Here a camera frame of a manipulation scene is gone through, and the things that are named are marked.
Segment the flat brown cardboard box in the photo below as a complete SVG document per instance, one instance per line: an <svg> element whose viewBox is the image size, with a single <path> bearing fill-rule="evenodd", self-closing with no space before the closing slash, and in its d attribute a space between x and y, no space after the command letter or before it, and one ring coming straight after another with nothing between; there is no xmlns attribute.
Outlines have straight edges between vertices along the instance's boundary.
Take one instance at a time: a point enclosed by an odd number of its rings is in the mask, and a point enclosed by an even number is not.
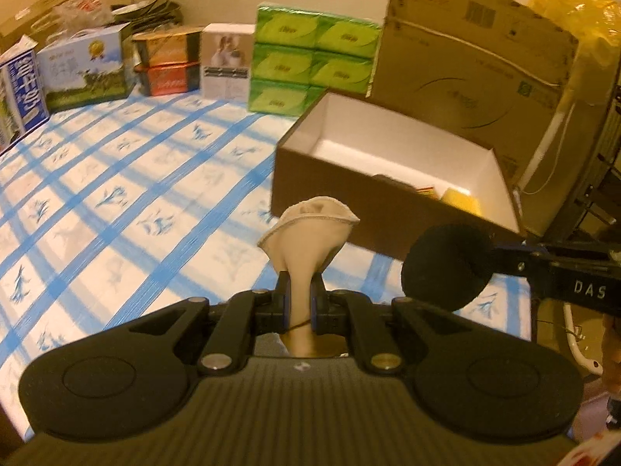
<svg viewBox="0 0 621 466"><path fill-rule="evenodd" d="M52 10L69 0L37 0L1 21L1 50L5 52L23 35L41 44L58 28L53 24Z"/></svg>

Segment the clear plastic bag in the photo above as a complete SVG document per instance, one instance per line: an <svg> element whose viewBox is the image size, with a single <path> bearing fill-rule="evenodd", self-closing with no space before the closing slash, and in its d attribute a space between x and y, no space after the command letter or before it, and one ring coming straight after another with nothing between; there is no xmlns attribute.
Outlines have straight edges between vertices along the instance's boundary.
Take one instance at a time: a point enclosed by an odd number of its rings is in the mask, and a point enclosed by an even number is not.
<svg viewBox="0 0 621 466"><path fill-rule="evenodd" d="M57 27L55 39L74 36L78 31L105 28L115 22L106 0L68 0L53 9L52 20Z"/></svg>

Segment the blue green milk carton box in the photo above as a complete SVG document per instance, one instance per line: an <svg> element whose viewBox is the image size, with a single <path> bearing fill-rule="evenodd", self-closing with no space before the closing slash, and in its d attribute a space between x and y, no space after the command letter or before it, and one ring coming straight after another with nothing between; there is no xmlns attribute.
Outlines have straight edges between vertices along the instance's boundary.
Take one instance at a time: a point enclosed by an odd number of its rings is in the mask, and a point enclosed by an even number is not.
<svg viewBox="0 0 621 466"><path fill-rule="evenodd" d="M37 60L52 113L126 98L136 83L128 23L78 31L44 46Z"/></svg>

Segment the blue white milk box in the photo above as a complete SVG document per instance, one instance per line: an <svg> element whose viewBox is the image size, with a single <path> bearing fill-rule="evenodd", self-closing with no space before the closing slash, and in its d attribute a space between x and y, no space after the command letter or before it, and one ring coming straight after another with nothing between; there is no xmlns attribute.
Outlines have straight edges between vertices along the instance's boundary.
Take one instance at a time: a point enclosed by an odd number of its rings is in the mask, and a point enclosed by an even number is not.
<svg viewBox="0 0 621 466"><path fill-rule="evenodd" d="M36 45L23 35L1 55L1 151L49 120Z"/></svg>

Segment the blue checkered tablecloth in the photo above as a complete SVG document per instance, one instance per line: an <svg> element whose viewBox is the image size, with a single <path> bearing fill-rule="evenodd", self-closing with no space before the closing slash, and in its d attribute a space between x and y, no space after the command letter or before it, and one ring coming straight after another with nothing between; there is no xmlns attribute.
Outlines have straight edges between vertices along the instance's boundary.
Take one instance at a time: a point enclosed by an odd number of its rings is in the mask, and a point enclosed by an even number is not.
<svg viewBox="0 0 621 466"><path fill-rule="evenodd" d="M42 353L276 275L258 239L293 119L185 94L53 115L1 158L1 407Z"/></svg>

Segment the large cardboard carton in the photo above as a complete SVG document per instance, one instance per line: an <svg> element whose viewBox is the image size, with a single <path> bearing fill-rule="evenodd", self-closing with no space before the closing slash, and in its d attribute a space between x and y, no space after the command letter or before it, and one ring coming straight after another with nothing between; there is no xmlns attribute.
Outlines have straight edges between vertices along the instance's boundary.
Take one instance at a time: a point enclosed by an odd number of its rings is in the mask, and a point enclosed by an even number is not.
<svg viewBox="0 0 621 466"><path fill-rule="evenodd" d="M371 99L493 148L517 182L577 48L571 33L513 0L389 0Z"/></svg>

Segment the orange brown box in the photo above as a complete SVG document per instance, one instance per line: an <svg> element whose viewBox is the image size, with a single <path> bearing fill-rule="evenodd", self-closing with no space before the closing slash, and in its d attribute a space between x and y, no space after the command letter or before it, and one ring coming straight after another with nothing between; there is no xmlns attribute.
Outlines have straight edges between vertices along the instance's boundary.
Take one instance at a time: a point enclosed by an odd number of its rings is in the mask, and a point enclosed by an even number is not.
<svg viewBox="0 0 621 466"><path fill-rule="evenodd" d="M140 62L146 68L199 61L202 28L177 26L133 35Z"/></svg>

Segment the red box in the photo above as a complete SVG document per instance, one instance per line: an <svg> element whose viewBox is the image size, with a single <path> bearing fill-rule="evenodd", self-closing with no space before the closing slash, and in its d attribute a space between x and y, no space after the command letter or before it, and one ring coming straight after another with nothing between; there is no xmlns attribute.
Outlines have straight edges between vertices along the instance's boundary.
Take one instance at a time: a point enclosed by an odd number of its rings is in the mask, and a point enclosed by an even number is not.
<svg viewBox="0 0 621 466"><path fill-rule="evenodd" d="M134 67L144 96L167 96L183 94L200 87L200 63L176 63Z"/></svg>

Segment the yellow plastic bag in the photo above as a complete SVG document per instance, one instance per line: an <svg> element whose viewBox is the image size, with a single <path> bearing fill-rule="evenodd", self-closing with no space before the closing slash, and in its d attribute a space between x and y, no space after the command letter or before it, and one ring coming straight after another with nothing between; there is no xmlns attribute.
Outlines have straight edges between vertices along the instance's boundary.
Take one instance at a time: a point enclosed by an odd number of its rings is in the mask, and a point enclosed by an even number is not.
<svg viewBox="0 0 621 466"><path fill-rule="evenodd" d="M529 7L578 40L568 87L589 104L603 100L620 57L617 0L531 0Z"/></svg>

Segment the beige round cloth pad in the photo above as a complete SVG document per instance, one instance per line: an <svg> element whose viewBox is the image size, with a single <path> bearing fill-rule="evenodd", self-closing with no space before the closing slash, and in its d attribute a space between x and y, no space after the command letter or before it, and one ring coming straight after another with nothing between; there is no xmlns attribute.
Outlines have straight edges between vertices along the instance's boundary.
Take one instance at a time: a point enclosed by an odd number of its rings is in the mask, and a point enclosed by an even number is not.
<svg viewBox="0 0 621 466"><path fill-rule="evenodd" d="M290 311L281 340L296 358L327 358L345 352L335 334L312 331L312 277L330 265L360 219L331 197L315 197L290 206L258 241L276 273L290 276Z"/></svg>

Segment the brown box white inside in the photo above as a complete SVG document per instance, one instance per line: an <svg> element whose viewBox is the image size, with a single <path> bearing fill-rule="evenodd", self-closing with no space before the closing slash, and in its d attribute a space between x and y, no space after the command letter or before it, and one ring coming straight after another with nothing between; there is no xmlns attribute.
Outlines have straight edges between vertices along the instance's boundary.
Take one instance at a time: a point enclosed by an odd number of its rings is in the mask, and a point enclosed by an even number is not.
<svg viewBox="0 0 621 466"><path fill-rule="evenodd" d="M428 186L438 200L416 192ZM398 260L435 225L471 225L499 245L525 236L493 150L334 90L278 141L271 212L321 196L360 219L352 244Z"/></svg>

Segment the green tissue pack bundle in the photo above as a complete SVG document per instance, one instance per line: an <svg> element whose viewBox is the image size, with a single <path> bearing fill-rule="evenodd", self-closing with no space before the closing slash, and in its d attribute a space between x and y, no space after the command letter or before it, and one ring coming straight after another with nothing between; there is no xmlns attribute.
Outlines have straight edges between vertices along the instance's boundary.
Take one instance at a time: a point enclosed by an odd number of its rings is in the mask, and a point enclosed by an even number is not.
<svg viewBox="0 0 621 466"><path fill-rule="evenodd" d="M366 95L380 37L371 20L260 4L247 108L298 117L327 89Z"/></svg>

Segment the red snack packet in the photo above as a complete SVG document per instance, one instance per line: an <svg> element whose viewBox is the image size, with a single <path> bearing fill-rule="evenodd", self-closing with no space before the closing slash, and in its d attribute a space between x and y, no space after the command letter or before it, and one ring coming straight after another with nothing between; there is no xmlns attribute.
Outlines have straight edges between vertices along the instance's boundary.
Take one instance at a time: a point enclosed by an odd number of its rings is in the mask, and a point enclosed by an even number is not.
<svg viewBox="0 0 621 466"><path fill-rule="evenodd" d="M435 199L435 200L439 199L436 188L433 186L417 188L416 192L424 197L428 197L428 198Z"/></svg>

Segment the black round sponge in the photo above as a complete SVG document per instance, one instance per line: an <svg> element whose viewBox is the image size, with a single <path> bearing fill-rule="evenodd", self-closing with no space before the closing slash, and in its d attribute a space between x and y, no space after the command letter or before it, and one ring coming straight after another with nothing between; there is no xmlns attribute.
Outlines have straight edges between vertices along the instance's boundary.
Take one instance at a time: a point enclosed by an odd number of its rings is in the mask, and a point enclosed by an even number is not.
<svg viewBox="0 0 621 466"><path fill-rule="evenodd" d="M491 239L472 226L433 226L411 245L401 270L405 297L448 311L465 307L493 276Z"/></svg>

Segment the white product box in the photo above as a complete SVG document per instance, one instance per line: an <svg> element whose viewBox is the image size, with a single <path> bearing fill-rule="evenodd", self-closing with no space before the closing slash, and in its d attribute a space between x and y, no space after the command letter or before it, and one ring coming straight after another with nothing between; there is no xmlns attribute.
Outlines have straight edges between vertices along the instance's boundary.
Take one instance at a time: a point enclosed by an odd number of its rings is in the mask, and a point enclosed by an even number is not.
<svg viewBox="0 0 621 466"><path fill-rule="evenodd" d="M211 23L201 33L200 92L206 99L247 103L254 24Z"/></svg>

